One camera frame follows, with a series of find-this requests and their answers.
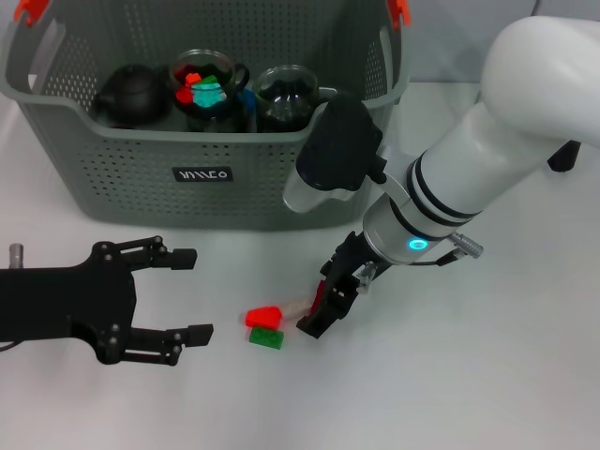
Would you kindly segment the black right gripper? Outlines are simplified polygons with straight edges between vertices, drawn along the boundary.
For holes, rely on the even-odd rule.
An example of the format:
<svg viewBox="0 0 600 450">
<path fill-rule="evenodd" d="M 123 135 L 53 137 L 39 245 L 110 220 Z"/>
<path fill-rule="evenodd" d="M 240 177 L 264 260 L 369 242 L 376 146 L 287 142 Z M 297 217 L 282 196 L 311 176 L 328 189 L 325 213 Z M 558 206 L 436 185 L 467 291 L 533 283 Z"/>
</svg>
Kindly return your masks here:
<svg viewBox="0 0 600 450">
<path fill-rule="evenodd" d="M 322 280 L 313 304 L 308 314 L 297 322 L 297 328 L 319 338 L 334 322 L 344 319 L 359 290 L 360 272 L 369 263 L 374 265 L 372 280 L 392 266 L 371 248 L 362 232 L 351 232 L 322 266 Z"/>
</svg>

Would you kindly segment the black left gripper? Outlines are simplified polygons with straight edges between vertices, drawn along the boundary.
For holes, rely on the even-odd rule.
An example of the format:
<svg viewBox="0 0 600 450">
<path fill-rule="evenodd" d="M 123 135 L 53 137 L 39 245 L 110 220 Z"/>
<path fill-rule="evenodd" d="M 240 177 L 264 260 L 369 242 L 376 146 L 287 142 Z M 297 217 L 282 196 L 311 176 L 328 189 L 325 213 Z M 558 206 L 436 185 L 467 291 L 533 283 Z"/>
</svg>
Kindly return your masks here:
<svg viewBox="0 0 600 450">
<path fill-rule="evenodd" d="M 193 248 L 168 250 L 161 236 L 116 245 L 100 242 L 69 267 L 1 271 L 1 342 L 76 338 L 104 365 L 132 362 L 174 367 L 186 348 L 204 347 L 214 325 L 132 328 L 136 293 L 131 271 L 192 270 Z"/>
</svg>

